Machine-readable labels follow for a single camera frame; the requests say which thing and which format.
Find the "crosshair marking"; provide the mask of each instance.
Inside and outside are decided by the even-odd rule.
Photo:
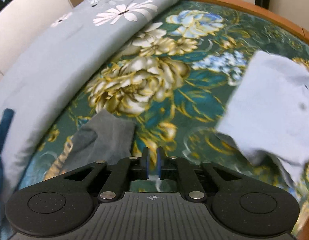
[[[158,197],[155,196],[155,195],[152,195],[152,196],[149,197],[149,199],[151,199],[152,201],[156,200],[157,198],[158,198]]]

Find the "circular pad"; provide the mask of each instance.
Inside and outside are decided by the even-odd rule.
[[[254,192],[243,195],[240,198],[240,205],[251,213],[267,214],[277,207],[277,202],[267,194]]]
[[[63,195],[55,192],[43,192],[34,195],[28,202],[29,208],[40,214],[49,214],[63,208],[66,199]]]

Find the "green floral bedsheet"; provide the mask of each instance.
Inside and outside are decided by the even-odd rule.
[[[289,188],[270,159],[251,166],[216,138],[214,127],[258,50],[309,70],[309,46],[274,24],[234,9],[182,0],[137,33],[77,93],[42,139],[20,188],[65,172],[71,137],[102,108],[137,124],[133,155],[162,146],[193,163],[217,162],[289,191],[299,202],[297,234],[309,216],[309,164]],[[137,181],[131,190],[164,191],[169,183]]]

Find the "wooden bed frame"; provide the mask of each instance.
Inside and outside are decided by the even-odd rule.
[[[277,26],[280,26],[282,29],[290,32],[291,34],[295,35],[296,37],[298,37],[299,39],[301,39],[302,41],[304,41],[309,45],[309,31],[262,7],[241,0],[192,0],[192,1],[218,4],[236,9],[238,11],[246,12],[254,16],[258,16],[260,18],[263,18],[265,20],[274,23]]]

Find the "light blue blanket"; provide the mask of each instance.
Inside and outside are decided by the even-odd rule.
[[[15,111],[1,154],[1,200],[15,190],[41,137],[99,67],[179,0],[86,0],[39,36],[0,82],[0,113]]]

